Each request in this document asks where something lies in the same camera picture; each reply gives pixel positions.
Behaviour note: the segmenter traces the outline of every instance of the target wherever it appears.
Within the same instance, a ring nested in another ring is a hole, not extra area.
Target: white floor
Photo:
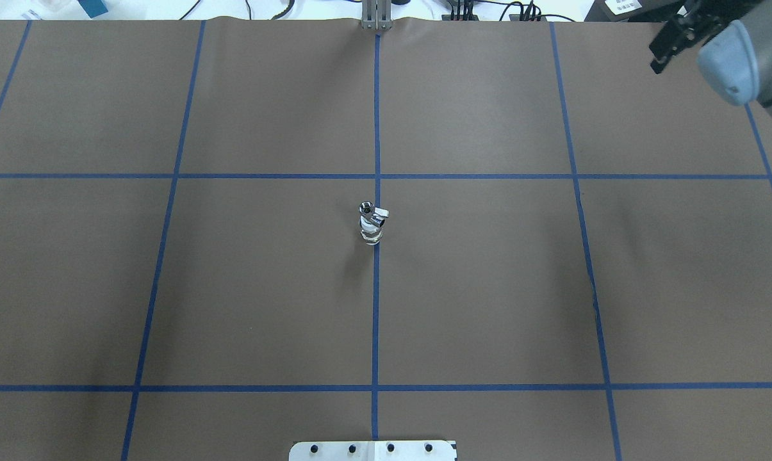
[[[104,0],[110,12],[96,20],[172,20],[186,13],[195,0]],[[254,19],[269,19],[286,8],[286,0],[249,0]],[[566,15],[574,20],[585,18],[593,0],[538,0],[546,14]],[[505,6],[479,3],[474,13],[480,20],[497,20]],[[439,20],[450,11],[446,0],[411,0],[409,4],[392,8],[392,17],[418,17]],[[513,6],[509,12],[516,13]],[[201,0],[187,19],[201,20],[213,17],[248,18],[245,0]],[[360,4],[349,0],[295,0],[286,19],[332,19],[360,17]],[[0,0],[0,19],[87,20],[87,14],[78,0]]]

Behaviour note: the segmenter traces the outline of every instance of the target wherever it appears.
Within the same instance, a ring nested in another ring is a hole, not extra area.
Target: vertical blue line
[[[374,35],[374,206],[380,206],[380,34]],[[374,245],[372,295],[372,440],[379,437],[377,386],[380,383],[380,245]]]
[[[579,229],[582,233],[582,250],[585,253],[585,268],[588,279],[591,281],[593,293],[593,310],[596,315],[596,341],[599,347],[599,356],[602,360],[602,376],[605,379],[605,397],[608,401],[608,418],[611,422],[611,437],[614,440],[614,456],[616,461],[622,461],[622,448],[620,446],[620,429],[616,422],[616,408],[614,406],[614,391],[611,388],[611,371],[608,368],[608,353],[605,349],[605,335],[602,332],[602,315],[599,310],[599,297],[596,293],[596,277],[593,273],[593,260],[591,259],[591,245],[588,243],[587,225],[585,224],[585,210],[582,207],[582,192],[579,189],[579,173],[577,161],[573,153],[573,137],[571,136],[571,124],[568,120],[568,103],[565,101],[565,89],[562,82],[562,67],[559,64],[559,48],[556,43],[556,29],[554,23],[550,26],[550,43],[554,53],[554,65],[556,69],[556,82],[559,87],[559,103],[562,106],[562,122],[565,125],[565,143],[568,144],[568,159],[571,163],[571,175],[573,176],[573,196],[577,203],[579,214]]]
[[[184,109],[183,123],[181,123],[181,134],[178,139],[178,150],[175,155],[175,169],[172,173],[172,184],[169,187],[169,198],[167,200],[167,210],[163,216],[163,230],[161,230],[161,242],[158,245],[158,257],[155,263],[155,274],[152,276],[152,289],[149,292],[149,306],[146,310],[146,321],[144,323],[144,335],[140,341],[140,353],[138,354],[138,367],[135,373],[135,388],[132,391],[132,400],[130,403],[130,412],[127,417],[127,431],[124,434],[123,447],[121,449],[121,461],[127,461],[129,456],[130,441],[132,440],[132,429],[135,426],[135,414],[138,409],[138,397],[140,394],[140,382],[144,375],[144,362],[146,360],[146,348],[149,345],[149,332],[152,330],[152,315],[155,312],[155,300],[158,297],[158,281],[161,278],[163,268],[163,254],[167,247],[167,236],[169,234],[169,223],[172,221],[172,207],[175,204],[175,191],[177,190],[178,176],[181,173],[181,158],[183,158],[183,147],[186,141],[186,126],[189,123],[189,113],[192,110],[192,97],[195,94],[195,80],[198,76],[198,62],[201,60],[201,47],[204,43],[204,30],[206,21],[201,21],[201,28],[198,31],[198,44],[195,48],[195,61],[192,63],[192,77],[189,81],[189,92],[186,94],[186,108]]]
[[[759,135],[759,128],[755,125],[755,118],[750,110],[750,106],[745,104],[745,111],[747,112],[747,120],[750,121],[750,126],[753,129],[753,136],[755,137],[755,144],[759,146],[759,154],[761,155],[761,161],[764,163],[764,169],[767,172],[767,179],[770,181],[770,189],[772,189],[772,168],[770,162],[767,159],[767,152],[764,150],[764,144],[761,142],[761,136]]]
[[[0,113],[1,107],[4,106],[4,98],[7,96],[7,90],[10,88],[10,82],[13,81],[13,75],[16,73],[16,67],[19,65],[19,60],[22,57],[22,51],[24,50],[24,44],[29,36],[29,29],[32,27],[32,21],[29,20],[28,24],[24,28],[24,34],[22,35],[22,41],[19,43],[19,49],[16,50],[16,56],[13,58],[13,64],[10,65],[10,71],[7,73],[7,79],[4,81],[4,88],[1,89],[0,94]]]

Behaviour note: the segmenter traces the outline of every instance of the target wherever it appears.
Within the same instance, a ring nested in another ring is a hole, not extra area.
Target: light blue cap
[[[713,90],[732,105],[740,106],[759,96],[759,64],[742,21],[732,21],[702,47],[696,62]]]

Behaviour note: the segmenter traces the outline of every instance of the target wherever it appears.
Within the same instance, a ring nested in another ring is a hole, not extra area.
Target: blue square object
[[[78,0],[78,3],[91,18],[98,17],[109,11],[107,6],[104,5],[104,0]]]

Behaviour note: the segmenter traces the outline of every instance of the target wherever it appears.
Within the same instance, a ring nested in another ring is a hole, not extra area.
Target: silver metal object
[[[456,461],[455,441],[300,442],[289,461]]]
[[[383,224],[386,223],[389,212],[375,207],[371,202],[360,204],[360,236],[368,245],[377,245],[383,235]]]
[[[363,29],[391,29],[391,0],[362,0],[363,18],[360,21]]]

